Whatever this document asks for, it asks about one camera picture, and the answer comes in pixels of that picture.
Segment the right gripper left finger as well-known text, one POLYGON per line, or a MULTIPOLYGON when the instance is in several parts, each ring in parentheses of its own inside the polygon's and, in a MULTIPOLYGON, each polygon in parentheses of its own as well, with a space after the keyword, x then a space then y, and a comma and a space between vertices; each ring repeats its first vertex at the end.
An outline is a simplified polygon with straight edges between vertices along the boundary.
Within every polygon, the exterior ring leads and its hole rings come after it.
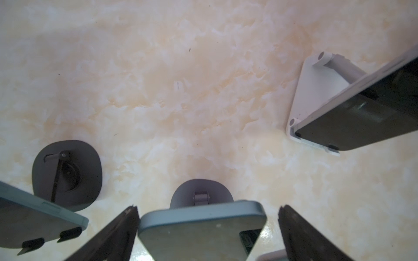
POLYGON ((137 207, 129 206, 68 261, 128 261, 140 224, 137 207))

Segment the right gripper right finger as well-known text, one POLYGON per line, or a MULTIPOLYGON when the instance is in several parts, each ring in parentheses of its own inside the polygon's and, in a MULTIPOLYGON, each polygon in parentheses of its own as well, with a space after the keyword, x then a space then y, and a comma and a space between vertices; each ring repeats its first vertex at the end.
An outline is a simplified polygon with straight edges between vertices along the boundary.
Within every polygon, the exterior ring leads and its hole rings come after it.
POLYGON ((290 261, 350 261, 290 205, 280 207, 278 223, 290 261))

